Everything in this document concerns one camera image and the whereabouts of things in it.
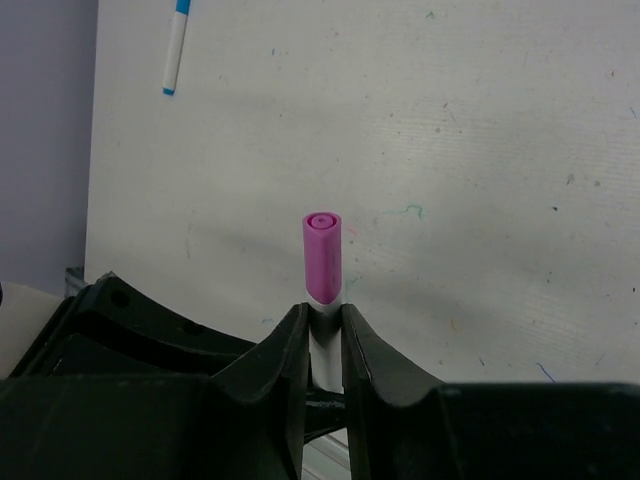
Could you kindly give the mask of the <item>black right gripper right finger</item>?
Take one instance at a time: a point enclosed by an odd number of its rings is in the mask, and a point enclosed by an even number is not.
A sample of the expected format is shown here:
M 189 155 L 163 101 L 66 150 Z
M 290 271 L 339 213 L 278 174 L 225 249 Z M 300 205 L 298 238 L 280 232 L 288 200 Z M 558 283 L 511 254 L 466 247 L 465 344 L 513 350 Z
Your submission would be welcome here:
M 635 479 L 639 389 L 627 383 L 444 383 L 342 309 L 356 479 Z

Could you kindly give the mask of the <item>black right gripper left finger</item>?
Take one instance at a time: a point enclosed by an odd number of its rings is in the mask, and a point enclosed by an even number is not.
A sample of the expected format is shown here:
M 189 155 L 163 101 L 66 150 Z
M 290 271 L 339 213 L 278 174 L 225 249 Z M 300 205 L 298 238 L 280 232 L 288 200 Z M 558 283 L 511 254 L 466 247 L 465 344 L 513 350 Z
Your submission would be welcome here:
M 32 376 L 1 384 L 5 479 L 297 479 L 306 305 L 213 376 Z

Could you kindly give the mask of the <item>magenta capped white marker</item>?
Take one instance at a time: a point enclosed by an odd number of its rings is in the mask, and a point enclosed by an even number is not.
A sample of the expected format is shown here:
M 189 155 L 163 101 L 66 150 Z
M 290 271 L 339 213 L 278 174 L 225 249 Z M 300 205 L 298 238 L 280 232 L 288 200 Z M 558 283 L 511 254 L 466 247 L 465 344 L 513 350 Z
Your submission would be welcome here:
M 309 348 L 313 384 L 341 393 L 340 308 L 342 305 L 342 224 L 332 212 L 314 212 L 302 221 L 307 301 L 312 308 Z

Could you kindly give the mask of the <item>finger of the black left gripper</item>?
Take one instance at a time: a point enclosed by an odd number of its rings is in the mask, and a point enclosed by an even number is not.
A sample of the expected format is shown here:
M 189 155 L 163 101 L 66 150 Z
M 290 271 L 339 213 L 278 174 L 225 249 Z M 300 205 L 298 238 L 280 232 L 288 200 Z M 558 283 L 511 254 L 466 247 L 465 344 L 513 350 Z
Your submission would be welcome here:
M 213 376 L 255 344 L 191 321 L 109 274 L 36 328 L 10 378 L 173 372 Z

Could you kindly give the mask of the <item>blue capped white marker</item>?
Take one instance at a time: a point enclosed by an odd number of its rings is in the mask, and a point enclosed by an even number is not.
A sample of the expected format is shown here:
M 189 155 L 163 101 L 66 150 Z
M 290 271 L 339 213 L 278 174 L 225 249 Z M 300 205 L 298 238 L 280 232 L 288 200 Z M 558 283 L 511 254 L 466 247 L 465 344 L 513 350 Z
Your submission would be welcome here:
M 167 96 L 175 94 L 190 7 L 190 0 L 177 0 L 175 4 L 162 79 L 162 92 Z

